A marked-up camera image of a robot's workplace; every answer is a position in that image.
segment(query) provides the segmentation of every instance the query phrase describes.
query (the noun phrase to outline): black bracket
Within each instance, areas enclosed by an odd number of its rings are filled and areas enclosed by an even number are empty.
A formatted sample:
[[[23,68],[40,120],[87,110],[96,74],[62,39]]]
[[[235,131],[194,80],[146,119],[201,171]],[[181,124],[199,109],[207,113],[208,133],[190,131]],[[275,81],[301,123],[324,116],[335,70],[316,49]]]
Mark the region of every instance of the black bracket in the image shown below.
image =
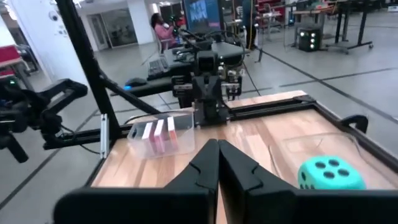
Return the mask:
[[[366,134],[366,131],[368,130],[369,120],[367,117],[363,115],[352,115],[342,119],[340,123],[346,127],[348,127],[351,124],[355,124],[356,129]]]

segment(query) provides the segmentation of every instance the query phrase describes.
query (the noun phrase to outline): gray floor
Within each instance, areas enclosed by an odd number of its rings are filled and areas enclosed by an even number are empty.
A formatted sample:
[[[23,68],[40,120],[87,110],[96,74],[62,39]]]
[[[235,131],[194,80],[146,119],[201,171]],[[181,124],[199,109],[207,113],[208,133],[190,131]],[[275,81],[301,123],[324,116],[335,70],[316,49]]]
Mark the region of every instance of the gray floor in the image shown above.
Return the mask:
[[[365,114],[369,136],[394,154],[398,133],[398,14],[375,12],[368,15],[364,41],[374,48],[354,49],[349,55],[339,51],[306,53],[284,47],[292,41],[292,30],[272,35],[265,42],[261,63],[258,52],[245,59],[249,76],[244,77],[241,98],[303,90],[339,116]],[[328,21],[325,30],[335,29]],[[349,40],[356,42],[359,16],[349,25]],[[146,76],[145,62],[157,57],[154,44],[100,52],[99,64],[110,78],[123,84],[128,78]],[[31,81],[37,90],[49,83],[41,74]],[[178,108],[171,93],[146,96],[144,101],[161,111]],[[111,99],[120,123],[142,114],[120,97]],[[98,128],[100,117],[92,94],[76,100],[61,112],[65,126],[75,130]],[[0,223],[45,223],[51,220],[54,203],[66,192],[82,186],[93,171],[98,156],[80,147],[45,151],[38,131],[16,134],[30,159],[18,164],[7,150],[0,156]],[[98,144],[87,145],[97,150]]]

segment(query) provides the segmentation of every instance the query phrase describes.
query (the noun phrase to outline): wooden table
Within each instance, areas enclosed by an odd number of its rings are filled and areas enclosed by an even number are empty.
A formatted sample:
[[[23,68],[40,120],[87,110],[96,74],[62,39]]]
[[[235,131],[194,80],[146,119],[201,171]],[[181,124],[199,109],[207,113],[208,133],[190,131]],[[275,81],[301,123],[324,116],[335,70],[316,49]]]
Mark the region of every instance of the wooden table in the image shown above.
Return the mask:
[[[229,102],[230,107],[283,100],[305,95],[291,91]],[[139,160],[127,146],[126,139],[116,142],[107,160],[98,172],[92,187],[164,187],[193,159],[209,138],[226,139],[281,179],[298,187],[297,171],[304,157],[334,155],[348,161],[363,176],[369,189],[396,189],[398,177],[384,164],[366,151],[347,150],[346,143],[322,147],[302,144],[295,150],[280,146],[284,139],[322,133],[340,133],[314,110],[234,121],[224,126],[195,130],[196,150],[191,154],[169,156],[152,160]],[[226,223],[222,195],[219,191],[217,223]]]

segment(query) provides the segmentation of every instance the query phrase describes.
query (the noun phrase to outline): transparent plastic box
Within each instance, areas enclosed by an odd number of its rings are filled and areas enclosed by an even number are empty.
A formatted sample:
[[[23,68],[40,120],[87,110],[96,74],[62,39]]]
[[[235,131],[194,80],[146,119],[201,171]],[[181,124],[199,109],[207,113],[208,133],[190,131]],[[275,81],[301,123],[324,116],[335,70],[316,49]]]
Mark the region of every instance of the transparent plastic box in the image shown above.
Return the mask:
[[[398,189],[397,174],[361,148],[350,134],[316,134],[285,139],[271,146],[269,152],[272,172],[297,188],[300,188],[298,171],[304,162],[318,156],[336,156],[359,172],[366,189]]]
[[[174,133],[169,132],[169,117],[173,117]],[[163,120],[164,128],[161,134],[155,136],[150,133],[148,137],[148,133],[145,133],[148,124],[152,123],[151,125],[156,129],[160,120]],[[191,111],[169,111],[156,115],[139,116],[131,119],[129,123],[133,124],[127,135],[129,148],[138,158],[151,159],[185,154],[195,150],[193,113]]]

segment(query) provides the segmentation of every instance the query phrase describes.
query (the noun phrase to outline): woman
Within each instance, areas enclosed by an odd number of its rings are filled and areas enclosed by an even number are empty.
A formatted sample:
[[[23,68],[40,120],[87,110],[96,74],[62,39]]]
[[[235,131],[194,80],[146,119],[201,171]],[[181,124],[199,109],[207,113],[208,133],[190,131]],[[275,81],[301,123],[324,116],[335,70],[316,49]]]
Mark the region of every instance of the woman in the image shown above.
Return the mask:
[[[162,53],[163,50],[168,47],[168,49],[172,49],[175,47],[179,47],[180,45],[175,41],[175,37],[173,36],[173,26],[169,28],[165,28],[165,23],[163,21],[162,16],[159,13],[154,13],[150,19],[150,25],[155,30],[157,38],[162,43]]]

